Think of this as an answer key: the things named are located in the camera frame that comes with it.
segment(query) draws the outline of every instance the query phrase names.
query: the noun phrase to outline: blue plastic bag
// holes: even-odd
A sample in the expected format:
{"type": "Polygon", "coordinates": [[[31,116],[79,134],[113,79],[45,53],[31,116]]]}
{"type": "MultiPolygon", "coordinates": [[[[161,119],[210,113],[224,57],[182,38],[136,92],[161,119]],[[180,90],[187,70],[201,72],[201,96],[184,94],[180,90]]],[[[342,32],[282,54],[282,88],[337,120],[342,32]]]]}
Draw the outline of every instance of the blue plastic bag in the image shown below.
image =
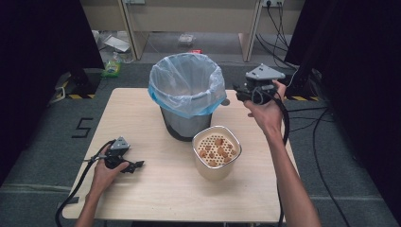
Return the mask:
{"type": "Polygon", "coordinates": [[[211,114],[227,97],[221,68],[206,55],[193,53],[153,65],[148,93],[162,108],[188,119],[211,114]]]}

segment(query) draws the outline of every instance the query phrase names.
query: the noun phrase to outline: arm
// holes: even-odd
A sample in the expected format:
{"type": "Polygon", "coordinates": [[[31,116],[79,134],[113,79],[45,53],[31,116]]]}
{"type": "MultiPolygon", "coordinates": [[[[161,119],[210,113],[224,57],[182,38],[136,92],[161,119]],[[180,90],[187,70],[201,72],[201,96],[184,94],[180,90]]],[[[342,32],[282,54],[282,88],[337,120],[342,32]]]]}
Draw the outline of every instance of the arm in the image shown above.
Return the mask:
{"type": "MultiPolygon", "coordinates": [[[[103,149],[101,153],[104,154],[108,148],[109,147],[103,149]]],[[[129,163],[125,162],[114,169],[109,169],[104,164],[103,159],[97,161],[91,189],[86,195],[82,211],[80,212],[79,218],[75,224],[76,227],[92,226],[94,224],[94,216],[101,195],[112,184],[117,174],[128,165],[129,163]]]]}
{"type": "MultiPolygon", "coordinates": [[[[280,97],[284,97],[286,86],[275,81],[280,97]]],[[[265,105],[254,105],[245,101],[244,106],[254,117],[268,140],[278,189],[288,226],[321,226],[318,214],[304,188],[294,165],[288,157],[281,133],[282,113],[274,101],[265,105]]]]}

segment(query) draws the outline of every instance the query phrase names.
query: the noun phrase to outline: power strip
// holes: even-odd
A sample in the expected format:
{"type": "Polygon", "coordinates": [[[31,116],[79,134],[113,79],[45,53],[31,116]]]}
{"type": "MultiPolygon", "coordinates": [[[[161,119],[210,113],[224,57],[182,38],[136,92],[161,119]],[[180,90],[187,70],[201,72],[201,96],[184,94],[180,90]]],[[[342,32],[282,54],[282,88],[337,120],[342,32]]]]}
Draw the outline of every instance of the power strip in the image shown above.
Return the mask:
{"type": "Polygon", "coordinates": [[[271,8],[280,7],[279,3],[281,3],[281,6],[284,5],[284,0],[262,0],[262,7],[267,7],[268,6],[268,1],[270,1],[270,7],[271,8]]]}

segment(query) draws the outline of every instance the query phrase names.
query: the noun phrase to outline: hand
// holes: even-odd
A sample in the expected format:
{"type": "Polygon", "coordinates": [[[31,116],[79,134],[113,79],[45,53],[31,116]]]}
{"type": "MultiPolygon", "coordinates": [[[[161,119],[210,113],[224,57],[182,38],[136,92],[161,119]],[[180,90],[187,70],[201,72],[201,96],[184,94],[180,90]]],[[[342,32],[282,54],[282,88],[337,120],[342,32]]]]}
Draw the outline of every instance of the hand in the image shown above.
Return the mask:
{"type": "MultiPolygon", "coordinates": [[[[100,153],[104,154],[109,147],[110,145],[104,148],[100,153]]],[[[89,193],[100,197],[110,184],[112,184],[117,174],[124,168],[128,167],[129,164],[129,162],[124,162],[116,168],[110,169],[106,167],[103,159],[99,159],[95,167],[95,175],[89,193]]]]}
{"type": "MultiPolygon", "coordinates": [[[[282,101],[284,101],[284,94],[287,89],[286,85],[277,80],[274,80],[273,83],[277,86],[277,93],[279,94],[279,96],[276,94],[274,97],[282,98],[282,101]]],[[[247,100],[244,102],[244,106],[251,111],[248,116],[254,117],[257,125],[266,136],[269,137],[272,133],[281,133],[283,113],[274,100],[264,105],[255,105],[250,100],[247,100]]]]}

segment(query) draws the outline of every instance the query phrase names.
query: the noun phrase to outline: black controller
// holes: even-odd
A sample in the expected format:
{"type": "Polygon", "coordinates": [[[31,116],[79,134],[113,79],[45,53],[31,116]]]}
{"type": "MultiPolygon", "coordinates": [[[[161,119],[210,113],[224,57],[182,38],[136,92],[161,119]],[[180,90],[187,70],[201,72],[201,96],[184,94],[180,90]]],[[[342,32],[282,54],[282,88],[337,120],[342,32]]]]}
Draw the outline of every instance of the black controller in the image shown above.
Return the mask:
{"type": "Polygon", "coordinates": [[[142,167],[145,161],[140,161],[136,163],[132,163],[130,161],[127,161],[123,158],[124,154],[127,152],[127,150],[130,148],[130,145],[125,141],[125,139],[120,136],[118,139],[115,140],[115,142],[112,144],[112,146],[106,151],[104,157],[104,161],[106,164],[107,168],[116,168],[118,165],[124,162],[129,162],[130,165],[126,168],[124,168],[121,172],[126,173],[130,172],[133,173],[136,168],[142,167]]]}
{"type": "Polygon", "coordinates": [[[277,86],[274,79],[283,79],[286,75],[261,64],[245,75],[247,83],[245,87],[234,84],[236,98],[239,101],[251,100],[254,104],[263,105],[271,100],[277,93],[277,86]]]}

